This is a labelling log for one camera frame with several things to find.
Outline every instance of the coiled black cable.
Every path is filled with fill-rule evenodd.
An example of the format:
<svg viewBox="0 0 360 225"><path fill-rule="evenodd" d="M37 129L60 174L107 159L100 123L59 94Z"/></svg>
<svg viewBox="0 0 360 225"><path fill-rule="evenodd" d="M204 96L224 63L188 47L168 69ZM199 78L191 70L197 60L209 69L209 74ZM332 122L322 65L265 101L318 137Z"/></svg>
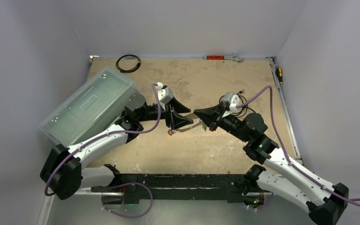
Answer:
<svg viewBox="0 0 360 225"><path fill-rule="evenodd" d="M133 58L137 59L137 60L138 60L137 65L136 65L135 67L133 67L132 69L129 69L129 70L124 70L124 69L122 69L121 67L119 67L119 61L120 61L121 59L125 58L125 57L133 57ZM117 60L116 66L117 66L117 69L118 69L121 73L132 73L132 72L134 72L134 71L136 71L136 70L138 70L138 69L140 68L141 63L142 63L142 61L141 61L141 59L140 59L137 55L130 55L130 54L128 54L128 55L123 55L123 56L121 56L121 57Z"/></svg>

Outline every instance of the screwdriver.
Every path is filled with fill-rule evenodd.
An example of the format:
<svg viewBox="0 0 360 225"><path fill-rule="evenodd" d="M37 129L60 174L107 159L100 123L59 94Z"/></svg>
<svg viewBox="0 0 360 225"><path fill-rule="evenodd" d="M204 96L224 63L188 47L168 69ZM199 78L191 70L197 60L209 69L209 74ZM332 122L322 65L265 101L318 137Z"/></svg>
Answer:
<svg viewBox="0 0 360 225"><path fill-rule="evenodd" d="M284 81L282 80L282 69L278 67L278 68L275 70L275 75L277 76L278 81L279 81L279 85L281 86L282 95L284 95L284 87L282 86L282 84L283 84L283 82L284 82Z"/></svg>

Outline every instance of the black cable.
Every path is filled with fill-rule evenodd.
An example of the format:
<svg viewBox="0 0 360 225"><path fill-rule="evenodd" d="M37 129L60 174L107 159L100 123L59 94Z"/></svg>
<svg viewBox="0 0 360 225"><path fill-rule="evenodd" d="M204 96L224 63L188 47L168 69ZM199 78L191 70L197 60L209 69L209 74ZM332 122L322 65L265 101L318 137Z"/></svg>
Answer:
<svg viewBox="0 0 360 225"><path fill-rule="evenodd" d="M137 65L136 65L135 67L133 67L132 69L129 69L129 70L124 70L124 69L120 68L120 67L119 67L119 61L120 61L121 59L125 58L125 57L133 57L133 58L137 59L137 60L138 60ZM140 68L141 63L142 63L142 61L141 61L141 59L140 59L137 55L129 55L129 54L128 54L128 55L121 56L121 57L117 60L116 66L117 66L117 69L118 69L121 73L132 73L132 72L134 72L134 71L136 71L136 70L138 70L138 69Z"/></svg>
<svg viewBox="0 0 360 225"><path fill-rule="evenodd" d="M247 102L246 98L241 95L243 92L244 92L243 90L240 90L240 91L237 93L237 95L238 95L238 96L240 97L240 99L241 99L241 102L242 102L241 104L244 104L245 102ZM223 97L224 97L224 95L219 98L219 100L218 100L219 103L221 102L221 99L222 99ZM241 117L243 117L243 116L245 116L245 115L247 114L248 109L250 109L253 113L256 113L256 111L255 111L254 109L252 109L252 108L250 108L248 105L246 105L246 106L242 107L239 112L234 112L233 115L234 115L236 118L241 118Z"/></svg>

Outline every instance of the wrench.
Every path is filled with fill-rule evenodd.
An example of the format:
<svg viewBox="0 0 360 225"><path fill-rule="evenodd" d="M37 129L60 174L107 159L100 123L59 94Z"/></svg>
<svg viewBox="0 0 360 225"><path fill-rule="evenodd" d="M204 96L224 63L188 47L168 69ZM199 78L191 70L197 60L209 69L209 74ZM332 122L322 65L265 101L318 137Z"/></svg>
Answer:
<svg viewBox="0 0 360 225"><path fill-rule="evenodd" d="M208 56L203 56L202 59L203 60L232 60L235 62L243 61L243 58L238 58L237 55L233 55L233 56L208 55Z"/></svg>

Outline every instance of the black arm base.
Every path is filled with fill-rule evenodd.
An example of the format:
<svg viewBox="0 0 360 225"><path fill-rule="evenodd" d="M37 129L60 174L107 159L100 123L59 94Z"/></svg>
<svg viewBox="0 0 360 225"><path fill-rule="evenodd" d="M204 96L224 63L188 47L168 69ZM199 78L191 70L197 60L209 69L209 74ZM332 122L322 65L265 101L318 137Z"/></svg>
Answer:
<svg viewBox="0 0 360 225"><path fill-rule="evenodd" d="M342 183L333 186L334 192L348 199L348 187ZM325 203L320 206L307 202L310 210L308 216L318 225L335 225L347 208L347 202L331 195L329 199L324 199Z"/></svg>
<svg viewBox="0 0 360 225"><path fill-rule="evenodd" d="M68 149L59 144L52 148L40 173L40 178L46 183L53 170L69 155ZM71 157L55 174L50 189L59 199L67 199L81 186L81 163Z"/></svg>

